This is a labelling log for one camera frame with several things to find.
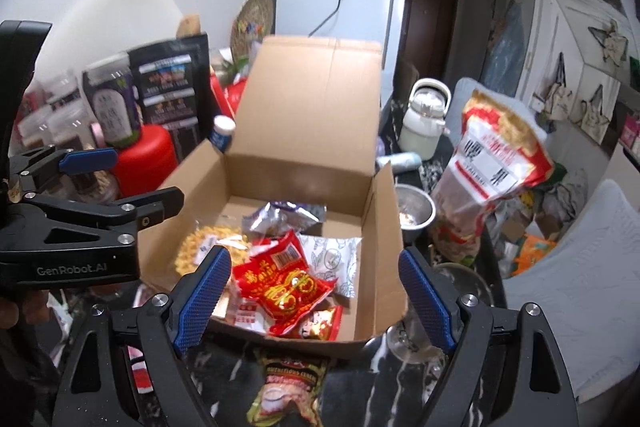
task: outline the white refrigerator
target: white refrigerator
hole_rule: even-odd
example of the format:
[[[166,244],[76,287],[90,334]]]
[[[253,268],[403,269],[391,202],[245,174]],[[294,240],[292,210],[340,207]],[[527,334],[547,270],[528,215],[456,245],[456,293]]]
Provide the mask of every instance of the white refrigerator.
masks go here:
[[[337,7],[338,0],[276,0],[276,35],[309,35]],[[404,0],[342,0],[336,14],[315,34],[318,37],[376,41],[382,45],[380,107],[393,91]]]

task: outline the white thermos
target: white thermos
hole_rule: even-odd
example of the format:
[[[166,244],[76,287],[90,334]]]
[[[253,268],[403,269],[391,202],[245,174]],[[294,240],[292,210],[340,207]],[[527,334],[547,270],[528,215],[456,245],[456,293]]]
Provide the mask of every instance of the white thermos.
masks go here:
[[[402,120],[398,145],[404,152],[417,153],[422,161],[430,160],[441,134],[446,134],[444,118],[449,110],[449,87],[433,78],[418,80],[411,95],[409,108]]]

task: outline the blue textured pad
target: blue textured pad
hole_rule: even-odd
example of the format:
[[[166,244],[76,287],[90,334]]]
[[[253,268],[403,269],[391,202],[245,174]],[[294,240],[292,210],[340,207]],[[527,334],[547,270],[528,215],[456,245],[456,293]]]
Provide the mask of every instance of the blue textured pad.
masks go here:
[[[218,304],[230,276],[231,256],[226,248],[222,248],[180,311],[174,346],[183,355],[187,349],[200,343],[209,317]]]
[[[398,273],[409,300],[420,318],[424,331],[429,335],[431,344],[439,347],[444,353],[451,353],[456,348],[456,341],[451,333],[451,318],[438,294],[431,286],[420,266],[412,255],[402,250],[398,259]]]
[[[73,176],[87,172],[108,171],[114,168],[117,162],[118,153],[115,149],[76,151],[70,152],[60,160],[58,170]]]

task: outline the canvas bag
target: canvas bag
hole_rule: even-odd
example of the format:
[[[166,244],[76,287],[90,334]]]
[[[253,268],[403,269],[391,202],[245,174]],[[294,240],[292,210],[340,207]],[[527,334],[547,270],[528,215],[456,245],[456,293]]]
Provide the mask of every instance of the canvas bag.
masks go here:
[[[604,88],[602,84],[593,93],[591,100],[582,100],[582,110],[584,111],[580,120],[580,128],[588,134],[598,145],[602,143],[604,134],[609,126],[609,118],[602,113],[602,99]]]
[[[566,120],[569,117],[569,103],[574,92],[566,87],[564,54],[558,58],[556,81],[551,85],[545,100],[545,112],[549,120]]]

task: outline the light blue fabric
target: light blue fabric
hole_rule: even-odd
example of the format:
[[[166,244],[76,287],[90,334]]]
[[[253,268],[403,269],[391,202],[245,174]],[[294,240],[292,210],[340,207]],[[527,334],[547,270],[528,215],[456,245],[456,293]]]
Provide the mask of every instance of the light blue fabric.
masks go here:
[[[480,82],[495,92],[514,96],[527,53],[520,3],[514,3],[505,17],[504,31],[486,58]]]
[[[612,180],[549,255],[503,282],[510,309],[542,307],[580,402],[638,367],[640,214]]]
[[[515,114],[531,126],[533,131],[535,131],[536,136],[538,136],[540,143],[544,143],[546,141],[546,132],[537,126],[533,111],[529,107],[524,105],[520,100],[494,92],[491,89],[487,89],[479,82],[476,82],[474,79],[464,76],[456,83],[456,87],[454,88],[453,95],[451,97],[451,103],[449,104],[449,111],[447,111],[447,116],[445,117],[447,129],[449,129],[449,139],[451,140],[453,147],[457,147],[460,140],[462,140],[462,110],[464,109],[466,102],[471,98],[471,94],[474,92],[474,89],[479,89],[480,91],[487,93],[496,102],[509,107]]]

